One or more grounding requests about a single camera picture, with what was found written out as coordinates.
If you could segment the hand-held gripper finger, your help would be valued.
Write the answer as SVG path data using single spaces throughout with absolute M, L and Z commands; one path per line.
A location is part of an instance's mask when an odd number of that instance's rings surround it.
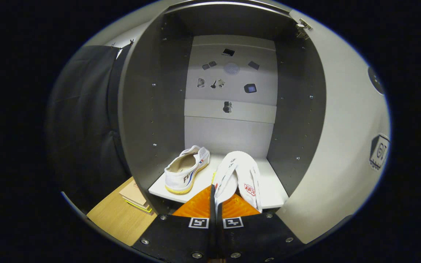
M 275 213 L 260 213 L 239 195 L 218 206 L 216 245 L 227 263 L 279 263 L 306 248 Z
M 213 185 L 173 214 L 160 214 L 132 245 L 157 263 L 207 263 L 216 256 Z

